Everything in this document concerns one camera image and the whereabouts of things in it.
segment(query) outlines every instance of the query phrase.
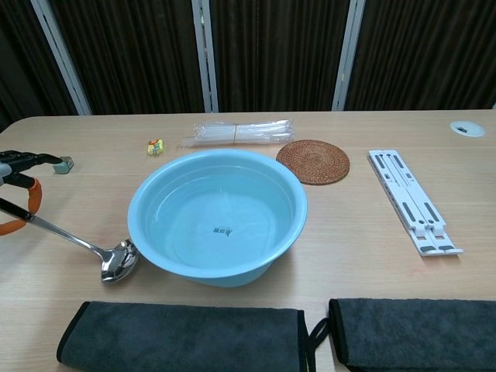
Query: plastic straw bundle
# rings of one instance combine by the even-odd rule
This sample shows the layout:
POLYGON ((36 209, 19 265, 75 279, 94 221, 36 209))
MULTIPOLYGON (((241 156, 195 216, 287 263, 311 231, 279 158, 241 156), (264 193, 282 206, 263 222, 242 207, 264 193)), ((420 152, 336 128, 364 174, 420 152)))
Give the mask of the plastic straw bundle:
POLYGON ((287 143, 295 138, 292 120, 276 122, 203 122, 195 125, 195 136, 183 138, 183 146, 234 143, 287 143))

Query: small yellow object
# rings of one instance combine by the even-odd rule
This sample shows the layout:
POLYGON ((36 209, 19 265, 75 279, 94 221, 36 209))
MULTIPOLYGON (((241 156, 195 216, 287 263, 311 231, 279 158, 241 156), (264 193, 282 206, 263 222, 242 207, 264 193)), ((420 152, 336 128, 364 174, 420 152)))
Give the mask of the small yellow object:
POLYGON ((164 142, 161 139, 154 139, 148 142, 148 155, 158 155, 164 151, 164 142))

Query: brown curtain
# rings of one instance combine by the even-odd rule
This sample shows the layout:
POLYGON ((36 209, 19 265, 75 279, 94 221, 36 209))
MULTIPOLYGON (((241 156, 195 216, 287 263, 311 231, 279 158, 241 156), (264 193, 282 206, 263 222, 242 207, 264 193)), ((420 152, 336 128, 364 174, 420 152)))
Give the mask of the brown curtain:
POLYGON ((330 110, 349 3, 211 0, 219 110, 330 110))
POLYGON ((189 0, 50 0, 95 114, 203 112, 189 0))
POLYGON ((29 0, 0 1, 0 54, 0 132, 30 116, 76 114, 29 0))
POLYGON ((494 0, 367 0, 346 110, 489 109, 494 0))

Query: rattan coaster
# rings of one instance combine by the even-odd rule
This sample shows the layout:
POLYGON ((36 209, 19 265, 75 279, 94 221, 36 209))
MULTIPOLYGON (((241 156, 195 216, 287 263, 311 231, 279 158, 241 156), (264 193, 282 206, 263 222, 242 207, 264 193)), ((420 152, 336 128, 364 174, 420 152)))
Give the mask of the rattan coaster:
POLYGON ((289 143, 279 151, 276 160, 304 184, 331 184, 350 171, 350 159, 344 151, 313 139, 289 143))

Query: dark gray towel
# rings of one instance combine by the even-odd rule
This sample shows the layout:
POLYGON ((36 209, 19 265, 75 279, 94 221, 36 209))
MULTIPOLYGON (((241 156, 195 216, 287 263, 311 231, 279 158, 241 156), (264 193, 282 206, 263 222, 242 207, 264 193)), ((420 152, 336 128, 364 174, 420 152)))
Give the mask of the dark gray towel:
POLYGON ((303 311, 85 302, 57 359, 91 372, 303 372, 303 311))
POLYGON ((496 370, 496 301, 337 299, 328 326, 351 371, 496 370))

